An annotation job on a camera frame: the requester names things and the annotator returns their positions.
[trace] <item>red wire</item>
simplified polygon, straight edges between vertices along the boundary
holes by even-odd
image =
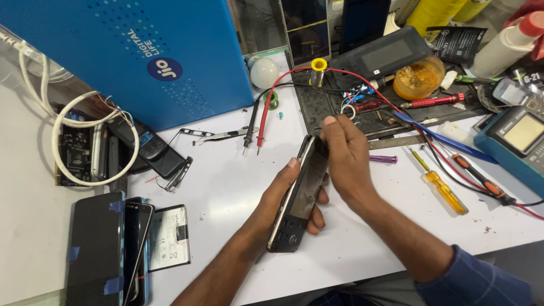
[[[295,71],[300,71],[300,70],[307,70],[307,69],[311,69],[311,67],[302,67],[302,68],[297,68],[297,69],[293,69],[291,71],[288,71],[286,73],[284,73],[281,77],[279,77],[276,82],[274,83],[274,85],[272,85],[272,88],[270,88],[270,91],[268,92],[268,95],[267,95],[267,100],[264,104],[264,111],[263,111],[263,116],[261,117],[261,127],[259,129],[259,136],[257,136],[257,146],[261,146],[262,145],[262,141],[264,139],[263,137],[263,133],[264,133],[264,125],[266,123],[266,120],[267,120],[267,114],[268,114],[268,106],[270,105],[270,99],[272,98],[272,91],[274,90],[274,87],[276,87],[277,83],[283,78],[285,77],[286,75],[290,74],[291,72],[295,72]],[[398,107],[396,107],[393,103],[391,103],[387,98],[385,98],[379,91],[376,90],[376,88],[374,88],[374,86],[372,86],[372,84],[370,82],[368,82],[364,77],[356,74],[356,73],[353,73],[353,72],[350,72],[350,71],[346,71],[346,70],[340,70],[340,69],[334,69],[334,68],[328,68],[327,70],[331,70],[331,71],[336,71],[336,72],[341,72],[343,74],[349,74],[349,75],[353,75],[355,77],[358,77],[360,78],[361,80],[363,80],[364,83],[366,83],[370,88],[374,89],[375,93],[380,96],[380,98],[382,98],[385,102],[387,102],[391,107],[393,107],[393,109],[395,109],[397,112],[399,113],[402,113],[400,111],[400,109]],[[415,125],[414,125],[414,128],[416,129],[416,131],[419,132],[419,134],[423,135],[423,132],[420,131]],[[432,148],[440,155],[440,157],[448,164],[448,166],[453,169],[453,171],[455,171],[457,173],[457,175],[461,178],[463,178],[465,181],[467,181],[468,183],[470,183],[471,185],[473,185],[474,187],[480,189],[481,191],[485,191],[487,192],[487,189],[479,186],[478,184],[474,183],[473,181],[469,180],[466,176],[462,175],[461,172],[459,172],[457,170],[457,168],[455,168],[450,162],[449,160],[444,156],[444,154],[442,154],[442,152],[440,152],[440,150],[433,144],[433,143],[430,143]],[[538,219],[541,219],[541,220],[544,220],[544,217],[538,215],[537,213],[527,209],[526,207],[518,204],[518,203],[514,203],[514,205],[516,205],[517,207],[523,209],[524,211],[530,213],[531,215],[535,216],[536,218]]]
[[[348,94],[349,101],[351,101],[351,104],[353,104],[353,100],[351,99],[351,96],[349,95],[349,92],[346,91],[345,93]]]
[[[270,88],[270,91],[268,91],[267,100],[264,103],[264,110],[263,110],[263,116],[261,117],[261,126],[259,128],[259,136],[257,136],[257,146],[261,146],[263,144],[263,133],[264,133],[264,124],[267,122],[267,114],[268,114],[268,107],[270,106],[270,99],[272,99],[272,92],[274,91],[274,87],[276,87],[276,84],[286,75],[290,74],[291,72],[299,71],[299,70],[306,70],[311,69],[311,67],[301,67],[296,68],[293,70],[289,70],[285,72],[281,77],[279,77],[276,82],[274,82],[274,85],[272,85],[272,88]]]
[[[523,209],[524,211],[527,211],[528,213],[530,213],[531,215],[537,217],[538,219],[544,220],[544,217],[540,216],[540,215],[539,215],[538,213],[536,213],[536,212],[533,212],[533,211],[529,210],[527,207],[524,207],[524,206],[522,206],[521,204],[518,204],[517,202],[515,202],[514,205],[516,205],[517,207]]]

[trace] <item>jio logo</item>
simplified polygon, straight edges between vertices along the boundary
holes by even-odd
[[[181,77],[183,68],[171,58],[157,57],[147,64],[147,72],[159,81],[171,82]]]

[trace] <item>white light bulb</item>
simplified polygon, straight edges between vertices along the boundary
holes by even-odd
[[[248,60],[248,68],[252,83],[262,89],[272,87],[279,77],[276,63],[267,57],[251,57]]]

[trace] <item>blue sleeve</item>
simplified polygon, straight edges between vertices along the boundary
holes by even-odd
[[[443,276],[415,283],[427,305],[533,305],[528,283],[478,260],[455,244],[453,248],[455,259]]]

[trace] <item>blue pry tool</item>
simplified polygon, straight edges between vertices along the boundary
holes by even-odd
[[[490,162],[490,163],[493,163],[493,164],[498,164],[498,162],[496,160],[494,160],[491,156],[489,156],[489,155],[487,155],[487,154],[485,154],[483,152],[480,152],[478,150],[472,149],[471,147],[466,146],[466,145],[464,145],[462,143],[456,142],[455,140],[450,139],[450,138],[448,138],[446,136],[442,136],[442,135],[440,135],[438,133],[435,133],[435,132],[431,131],[430,129],[426,128],[425,126],[423,126],[422,124],[418,123],[417,121],[413,120],[410,116],[408,116],[406,114],[395,111],[395,112],[393,112],[393,115],[395,115],[395,117],[399,118],[400,120],[402,120],[402,121],[404,121],[406,123],[414,124],[419,129],[421,129],[422,131],[425,131],[427,134],[429,134],[432,137],[436,138],[440,142],[445,143],[445,144],[449,144],[452,148],[456,148],[457,150],[459,150],[461,152],[472,155],[472,156],[474,156],[476,158],[479,158],[481,160],[484,160],[486,162]]]

